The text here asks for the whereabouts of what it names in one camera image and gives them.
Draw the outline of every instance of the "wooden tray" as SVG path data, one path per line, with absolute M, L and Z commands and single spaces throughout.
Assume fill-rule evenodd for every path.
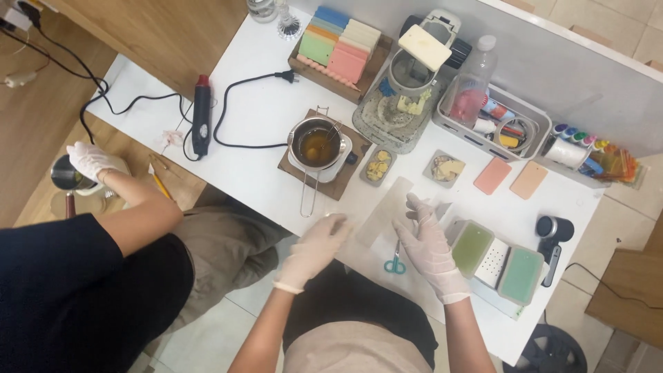
M 299 44 L 301 42 L 302 39 L 297 42 L 294 50 L 292 50 L 292 53 L 290 53 L 290 57 L 288 58 L 288 64 L 290 67 L 297 74 L 312 80 L 313 82 L 327 88 L 328 90 L 350 102 L 359 104 L 368 93 L 369 88 L 371 87 L 371 84 L 373 84 L 373 80 L 375 80 L 377 74 L 380 72 L 382 65 L 385 64 L 387 56 L 391 50 L 391 44 L 394 41 L 392 38 L 385 35 L 380 36 L 380 40 L 378 40 L 375 51 L 373 52 L 373 57 L 366 65 L 366 68 L 364 68 L 364 73 L 361 75 L 361 78 L 356 84 L 357 88 L 360 89 L 359 91 L 355 91 L 352 88 L 335 81 L 329 76 L 322 74 L 316 69 L 297 61 L 297 54 L 299 54 Z
M 306 117 L 312 117 L 313 115 L 316 114 L 315 110 L 308 110 L 308 113 L 306 114 Z M 350 178 L 352 177 L 352 174 L 355 173 L 357 168 L 359 167 L 359 164 L 361 163 L 361 160 L 364 159 L 364 156 L 366 156 L 366 152 L 368 152 L 369 148 L 373 143 L 371 143 L 366 137 L 363 137 L 361 134 L 356 132 L 350 127 L 343 126 L 341 127 L 341 132 L 348 136 L 350 140 L 352 140 L 352 152 L 357 155 L 357 162 L 354 165 L 348 165 L 347 163 L 343 165 L 341 170 L 339 171 L 338 175 L 336 175 L 336 179 L 334 179 L 330 183 L 319 183 L 318 184 L 318 192 L 331 197 L 334 200 L 340 200 L 341 196 L 343 195 L 343 192 L 345 192 L 345 188 L 347 187 L 347 183 L 350 181 Z M 293 166 L 290 161 L 288 160 L 288 152 L 290 150 L 286 150 L 286 153 L 283 155 L 283 158 L 281 159 L 281 162 L 278 164 L 278 168 L 291 174 L 292 176 L 296 177 L 300 181 L 304 181 L 304 171 L 301 171 L 297 167 Z M 316 180 L 313 179 L 310 174 L 309 177 L 306 178 L 306 185 L 308 185 L 311 188 L 316 187 Z

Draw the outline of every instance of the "black pants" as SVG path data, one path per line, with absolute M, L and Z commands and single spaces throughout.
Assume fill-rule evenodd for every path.
M 337 321 L 378 323 L 412 342 L 435 369 L 438 343 L 424 310 L 355 271 L 346 274 L 337 260 L 309 280 L 304 292 L 294 298 L 283 333 L 283 351 L 300 335 Z

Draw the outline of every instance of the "hand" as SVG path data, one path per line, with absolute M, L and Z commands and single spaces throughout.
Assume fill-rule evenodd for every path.
M 69 162 L 83 176 L 100 183 L 97 175 L 103 169 L 115 169 L 117 167 L 111 162 L 108 154 L 96 145 L 82 143 L 77 141 L 74 146 L 67 146 L 69 153 Z
M 410 261 L 433 286 L 442 304 L 448 305 L 469 297 L 472 290 L 456 268 L 435 210 L 412 193 L 408 193 L 407 198 L 406 206 L 412 211 L 408 211 L 406 216 L 419 222 L 418 237 L 415 238 L 398 220 L 392 224 Z
M 303 292 L 306 282 L 332 262 L 351 231 L 345 214 L 320 219 L 290 247 L 290 256 L 274 278 L 274 287 L 293 294 Z

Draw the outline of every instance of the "teal scissors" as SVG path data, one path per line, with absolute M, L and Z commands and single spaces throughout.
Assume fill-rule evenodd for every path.
M 396 252 L 394 252 L 394 259 L 385 262 L 385 271 L 402 275 L 405 273 L 405 265 L 400 262 L 398 255 L 400 253 L 400 240 L 396 243 Z

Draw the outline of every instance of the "beige pants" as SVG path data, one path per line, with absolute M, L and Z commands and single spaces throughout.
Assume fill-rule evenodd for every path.
M 166 333 L 195 321 L 230 291 L 252 285 L 274 270 L 278 265 L 274 245 L 291 235 L 256 212 L 227 206 L 186 211 L 172 233 L 186 245 L 196 279 Z

